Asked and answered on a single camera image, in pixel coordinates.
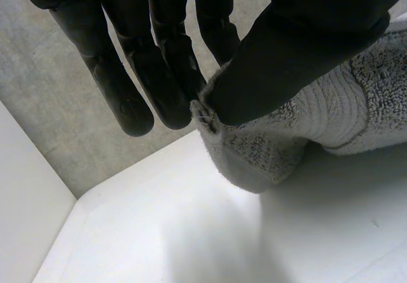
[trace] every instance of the white surface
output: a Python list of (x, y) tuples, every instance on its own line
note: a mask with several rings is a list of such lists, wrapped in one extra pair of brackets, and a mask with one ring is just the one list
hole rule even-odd
[(0, 282), (32, 282), (76, 199), (0, 102)]
[(83, 196), (35, 283), (371, 283), (358, 275), (382, 261), (400, 277), (406, 163), (405, 145), (341, 158), (311, 148), (259, 196), (228, 184), (193, 132)]

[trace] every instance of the concrete floor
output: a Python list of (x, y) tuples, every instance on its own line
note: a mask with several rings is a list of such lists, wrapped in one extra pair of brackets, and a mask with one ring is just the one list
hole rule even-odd
[[(269, 2), (235, 0), (231, 19), (241, 37)], [(194, 0), (187, 12), (187, 31), (209, 78), (217, 64), (200, 37)], [(0, 100), (76, 197), (194, 129), (172, 131), (156, 118), (145, 137), (125, 135), (75, 47), (29, 0), (0, 0)]]

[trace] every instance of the towel fold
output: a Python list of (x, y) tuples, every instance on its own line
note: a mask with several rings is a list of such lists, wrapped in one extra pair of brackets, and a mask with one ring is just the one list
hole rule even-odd
[(191, 103), (205, 146), (231, 183), (253, 193), (286, 179), (308, 141), (336, 155), (407, 142), (407, 22), (302, 89), (279, 110), (238, 127), (223, 125), (206, 97)]

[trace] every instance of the gray towel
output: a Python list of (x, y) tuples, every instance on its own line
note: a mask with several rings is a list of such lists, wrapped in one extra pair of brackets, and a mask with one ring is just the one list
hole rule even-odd
[(308, 141), (336, 155), (407, 142), (407, 22), (301, 90), (279, 110), (229, 127), (206, 104), (222, 69), (191, 103), (205, 146), (231, 183), (253, 193), (281, 183)]

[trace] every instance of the white table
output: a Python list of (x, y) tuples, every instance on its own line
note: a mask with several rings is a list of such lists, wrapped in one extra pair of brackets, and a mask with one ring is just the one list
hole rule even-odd
[(83, 196), (34, 282), (405, 283), (407, 146), (311, 148), (253, 195), (193, 132)]

